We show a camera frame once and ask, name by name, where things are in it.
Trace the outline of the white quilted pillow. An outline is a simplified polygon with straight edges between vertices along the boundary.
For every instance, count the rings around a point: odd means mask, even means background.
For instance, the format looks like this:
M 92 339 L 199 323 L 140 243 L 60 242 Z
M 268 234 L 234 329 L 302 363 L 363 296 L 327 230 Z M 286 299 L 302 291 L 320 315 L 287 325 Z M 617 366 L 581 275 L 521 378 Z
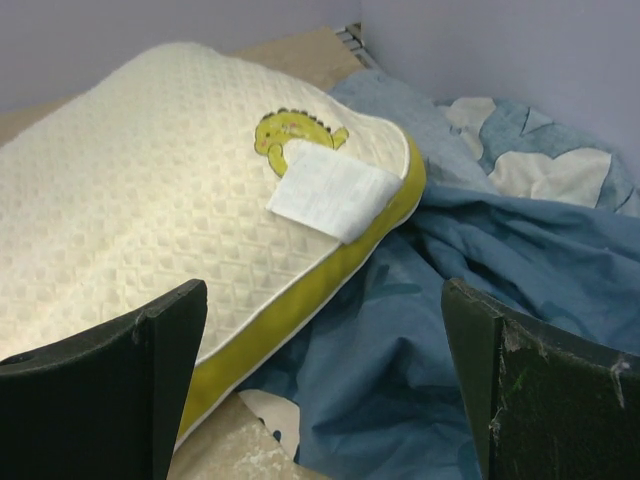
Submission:
M 202 45 L 152 48 L 1 149 L 1 354 L 201 279 L 185 440 L 415 211 L 425 183 L 390 121 Z

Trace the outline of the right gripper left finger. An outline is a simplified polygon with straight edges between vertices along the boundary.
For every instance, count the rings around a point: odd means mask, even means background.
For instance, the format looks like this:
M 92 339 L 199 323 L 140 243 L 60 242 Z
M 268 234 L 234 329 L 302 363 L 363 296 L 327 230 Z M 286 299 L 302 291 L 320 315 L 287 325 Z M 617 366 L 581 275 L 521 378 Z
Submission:
M 206 315 L 193 279 L 2 360 L 2 478 L 166 478 Z

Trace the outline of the blue cartoon print pillowcase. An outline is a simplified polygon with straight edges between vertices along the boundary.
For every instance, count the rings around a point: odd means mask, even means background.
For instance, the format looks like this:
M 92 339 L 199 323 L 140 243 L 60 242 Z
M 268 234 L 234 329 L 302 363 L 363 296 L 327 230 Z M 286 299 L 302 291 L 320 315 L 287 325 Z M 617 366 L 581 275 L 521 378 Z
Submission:
M 485 479 L 445 282 L 639 358 L 639 190 L 611 147 L 523 104 L 434 101 L 376 70 L 331 95 L 415 138 L 426 191 L 240 397 L 296 463 L 325 476 Z

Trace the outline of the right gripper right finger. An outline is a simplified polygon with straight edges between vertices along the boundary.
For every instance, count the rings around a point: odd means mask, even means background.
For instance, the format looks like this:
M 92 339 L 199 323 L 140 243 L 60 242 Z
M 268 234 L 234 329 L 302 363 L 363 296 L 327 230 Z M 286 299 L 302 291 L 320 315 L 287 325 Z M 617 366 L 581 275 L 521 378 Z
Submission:
M 485 479 L 636 479 L 639 358 L 461 279 L 441 310 Z

